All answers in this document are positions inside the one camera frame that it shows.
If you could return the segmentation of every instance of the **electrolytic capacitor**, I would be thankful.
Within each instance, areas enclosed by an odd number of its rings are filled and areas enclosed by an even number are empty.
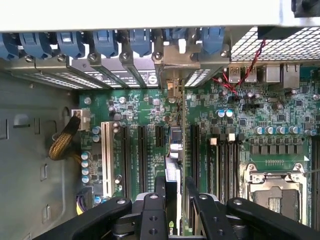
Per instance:
[[[81,173],[82,173],[82,175],[87,176],[89,174],[89,169],[88,168],[82,168]]]
[[[262,127],[256,126],[253,131],[255,134],[261,135],[262,134]]]
[[[219,117],[219,118],[223,118],[225,116],[225,110],[217,110],[215,112],[215,114]]]
[[[298,127],[297,126],[290,126],[289,133],[291,134],[298,134]]]
[[[314,129],[307,129],[307,130],[305,130],[304,131],[304,134],[305,135],[307,135],[307,136],[315,136],[315,135],[317,135],[317,131],[316,130],[314,130]]]
[[[267,126],[265,129],[264,129],[264,132],[266,134],[274,134],[274,128],[272,126]]]
[[[88,162],[87,160],[83,160],[83,161],[81,162],[81,167],[83,167],[83,168],[89,167],[89,162]]]
[[[90,158],[90,152],[88,151],[84,151],[83,153],[81,153],[81,159],[82,160],[88,160]]]
[[[246,95],[243,96],[243,98],[244,99],[251,99],[253,96],[254,96],[254,94],[251,91],[249,91],[249,92],[247,92]]]
[[[275,104],[272,104],[272,109],[275,110],[275,111],[281,110],[281,109],[283,109],[283,108],[284,108],[284,106],[283,106],[280,102],[277,102],[277,103],[275,103]]]
[[[92,133],[93,133],[94,135],[98,135],[99,133],[101,133],[101,127],[99,127],[99,126],[94,126],[94,127],[92,128]]]
[[[116,108],[114,106],[109,106],[108,111],[110,114],[114,114],[116,112]]]
[[[100,135],[93,135],[93,136],[92,136],[92,141],[93,141],[94,143],[100,143],[100,141],[101,141]]]
[[[234,112],[232,110],[230,110],[230,109],[227,109],[224,112],[225,112],[225,115],[226,115],[227,118],[232,118],[233,115],[234,115]]]
[[[119,174],[119,175],[117,175],[117,176],[115,177],[114,183],[115,183],[115,184],[120,184],[121,180],[122,180],[122,176]]]
[[[88,176],[82,176],[81,181],[82,181],[84,184],[87,184],[87,183],[90,181],[90,178],[89,178]]]
[[[278,126],[276,128],[276,133],[277,134],[285,134],[286,133],[286,128],[284,126]]]
[[[228,94],[227,90],[222,90],[219,92],[219,97],[225,97],[225,96],[227,96],[227,94]]]

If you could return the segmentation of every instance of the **metal mesh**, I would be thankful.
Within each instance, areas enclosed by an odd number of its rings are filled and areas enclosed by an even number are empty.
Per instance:
[[[25,73],[24,75],[28,76],[28,77],[39,79],[41,81],[50,82],[50,83],[53,83],[53,84],[65,86],[65,87],[72,88],[72,89],[82,89],[83,88],[81,86],[73,85],[71,83],[68,83],[68,82],[65,82],[65,81],[61,81],[61,80],[55,79],[55,78],[50,77],[50,76],[42,75],[41,73],[29,73],[29,74]]]
[[[93,89],[102,89],[101,86],[98,86],[88,80],[85,80],[81,77],[78,77],[78,76],[74,76],[72,75],[71,73],[68,73],[68,72],[57,72],[57,73],[54,73],[55,75],[59,76],[59,77],[62,77],[62,78],[65,78],[65,79],[68,79],[70,81],[73,81],[75,83],[78,83],[78,84],[82,84],[82,85],[85,85],[85,86],[88,86],[90,88],[93,88]]]
[[[258,28],[253,27],[232,48],[232,62],[250,62],[259,49]],[[266,40],[258,61],[320,60],[320,27],[305,27],[283,40]]]

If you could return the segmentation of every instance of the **pcie slot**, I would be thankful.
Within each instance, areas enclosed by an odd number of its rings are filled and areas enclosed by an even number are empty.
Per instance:
[[[147,127],[138,126],[138,157],[140,193],[148,192],[148,142]]]
[[[102,192],[111,198],[115,192],[113,122],[101,122]]]
[[[191,164],[192,164],[192,177],[196,187],[199,189],[199,147],[200,147],[200,139],[199,139],[199,126],[192,125],[190,129],[190,148],[191,148]]]
[[[131,191],[131,143],[130,143],[130,128],[125,126],[121,130],[122,144],[122,189],[124,196],[128,199],[132,197]]]

